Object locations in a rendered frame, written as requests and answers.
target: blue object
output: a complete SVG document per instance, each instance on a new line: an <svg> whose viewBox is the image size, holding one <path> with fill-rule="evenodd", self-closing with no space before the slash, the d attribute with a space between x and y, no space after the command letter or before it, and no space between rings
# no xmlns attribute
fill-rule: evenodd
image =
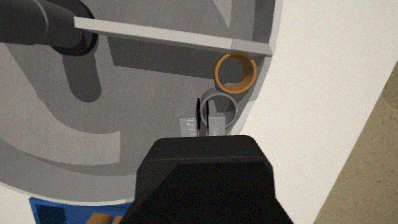
<svg viewBox="0 0 398 224"><path fill-rule="evenodd" d="M96 213L124 216L132 203L106 206L78 206L59 204L37 198L29 198L36 224L85 224Z"/></svg>

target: beige carpet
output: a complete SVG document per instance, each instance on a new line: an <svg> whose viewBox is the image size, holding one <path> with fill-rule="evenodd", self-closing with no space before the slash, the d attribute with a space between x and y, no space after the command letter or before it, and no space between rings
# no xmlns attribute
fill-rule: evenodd
<svg viewBox="0 0 398 224"><path fill-rule="evenodd" d="M398 223L398 63L315 223Z"/></svg>

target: brown floor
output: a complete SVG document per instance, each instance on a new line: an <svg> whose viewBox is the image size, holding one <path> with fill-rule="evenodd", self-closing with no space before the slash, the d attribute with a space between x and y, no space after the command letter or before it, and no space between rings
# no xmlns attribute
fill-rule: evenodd
<svg viewBox="0 0 398 224"><path fill-rule="evenodd" d="M398 63L315 223L398 223Z"/></svg>

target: orange ring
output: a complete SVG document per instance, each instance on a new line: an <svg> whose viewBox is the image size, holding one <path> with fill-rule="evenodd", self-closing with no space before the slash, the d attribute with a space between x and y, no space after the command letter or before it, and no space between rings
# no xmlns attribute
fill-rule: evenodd
<svg viewBox="0 0 398 224"><path fill-rule="evenodd" d="M218 77L218 70L220 69L221 64L223 63L223 61L229 57L234 57L236 59L238 59L243 66L243 76L242 79L232 85L232 86L227 86L227 85L223 85L220 82L220 79ZM244 52L240 52L240 51L234 51L231 52L229 54L226 54L224 56L222 56L220 59L218 59L218 61L216 62L216 64L214 65L214 80L216 81L217 85L226 93L230 93L230 94L239 94L239 93L243 93L246 90L248 90L254 83L254 81L256 80L256 76L257 76L257 66L256 63L254 62L254 60L250 57L250 55L244 53Z"/></svg>

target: speckled floor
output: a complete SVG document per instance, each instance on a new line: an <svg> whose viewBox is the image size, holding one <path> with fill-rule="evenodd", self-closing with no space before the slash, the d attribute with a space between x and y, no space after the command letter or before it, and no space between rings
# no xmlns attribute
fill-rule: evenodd
<svg viewBox="0 0 398 224"><path fill-rule="evenodd" d="M397 220L398 63L315 223Z"/></svg>

